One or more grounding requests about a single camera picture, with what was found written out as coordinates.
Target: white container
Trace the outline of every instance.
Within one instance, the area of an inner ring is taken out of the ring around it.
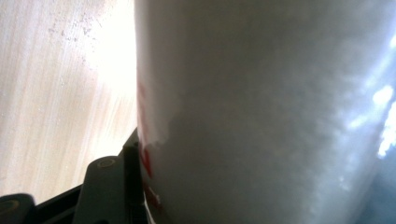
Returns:
[[[393,97],[395,1],[135,0],[135,19],[157,223],[353,223]]]

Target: wooden surface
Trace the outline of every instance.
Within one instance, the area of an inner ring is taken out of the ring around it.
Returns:
[[[118,154],[134,85],[132,1],[0,1],[0,196],[41,203]]]

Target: light wood grain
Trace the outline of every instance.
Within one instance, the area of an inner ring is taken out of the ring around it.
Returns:
[[[132,1],[0,1],[0,195],[43,202],[118,154],[134,85]]]

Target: red marking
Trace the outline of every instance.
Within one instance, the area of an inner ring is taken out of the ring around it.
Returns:
[[[139,137],[141,138],[141,143],[139,146],[139,156],[140,156],[140,160],[142,161],[143,166],[145,167],[145,169],[148,173],[148,177],[152,178],[152,170],[151,170],[151,164],[150,164],[150,159],[149,159],[149,152],[148,152],[148,149],[146,148],[147,142],[148,142],[148,132],[149,132],[149,126],[147,125],[145,106],[144,106],[144,100],[143,100],[146,98],[146,91],[140,81],[137,82],[137,93],[138,93],[137,94],[137,104],[138,104],[137,122],[138,122]]]
[[[161,213],[163,210],[163,205],[161,204],[160,196],[156,195],[151,187],[149,187],[149,185],[145,182],[143,182],[143,190],[145,191],[147,202],[158,209]]]
[[[146,171],[148,172],[148,176],[152,178],[151,165],[149,162],[149,152],[146,148],[143,148],[142,145],[140,145],[139,147],[139,155],[143,166],[146,168]]]

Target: black plastic part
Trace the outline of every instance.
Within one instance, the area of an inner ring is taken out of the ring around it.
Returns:
[[[123,159],[93,161],[85,175],[73,223],[122,224],[128,223],[127,218]]]
[[[37,221],[39,223],[49,224],[72,223],[80,191],[81,186],[77,186],[42,204],[39,204],[36,208]]]
[[[130,220],[134,224],[147,224],[148,216],[140,175],[137,131],[134,131],[123,146],[120,157],[123,157],[125,162],[126,202]]]
[[[32,196],[0,198],[0,224],[148,224],[137,131],[118,157],[93,161],[84,183],[38,206]]]
[[[35,202],[29,194],[13,194],[0,198],[1,224],[36,224]]]

